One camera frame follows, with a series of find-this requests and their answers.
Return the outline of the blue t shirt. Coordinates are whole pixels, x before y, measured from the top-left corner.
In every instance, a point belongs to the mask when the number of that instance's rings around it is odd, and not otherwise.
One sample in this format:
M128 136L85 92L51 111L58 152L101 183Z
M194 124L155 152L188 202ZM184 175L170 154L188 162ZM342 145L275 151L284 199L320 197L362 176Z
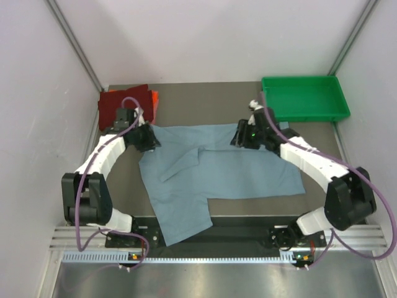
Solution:
M209 199L305 193L300 170L260 148L230 144L235 124L153 128L160 147L144 153L141 178L167 246L212 226Z

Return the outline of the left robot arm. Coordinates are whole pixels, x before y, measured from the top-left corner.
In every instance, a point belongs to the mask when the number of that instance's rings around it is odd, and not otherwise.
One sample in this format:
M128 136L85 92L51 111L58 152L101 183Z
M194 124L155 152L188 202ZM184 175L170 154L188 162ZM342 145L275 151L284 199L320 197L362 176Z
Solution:
M113 126L105 130L89 158L75 172L63 175L61 190L67 222L75 224L79 197L79 224L120 231L119 239L127 246L134 246L140 241L141 232L133 216L113 207L107 187L107 177L114 164L130 146L141 153L161 146L141 108L117 109Z

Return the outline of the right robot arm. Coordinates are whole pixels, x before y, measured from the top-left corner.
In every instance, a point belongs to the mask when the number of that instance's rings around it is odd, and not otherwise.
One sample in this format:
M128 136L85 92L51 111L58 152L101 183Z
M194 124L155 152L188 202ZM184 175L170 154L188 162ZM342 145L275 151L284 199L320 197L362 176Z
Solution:
M238 122L231 145L252 150L265 147L307 174L326 195L324 206L299 216L288 225L294 244L305 245L313 234L330 228L347 230L376 211L366 170L349 169L322 156L293 129L280 129L271 108L252 101L250 110L250 118Z

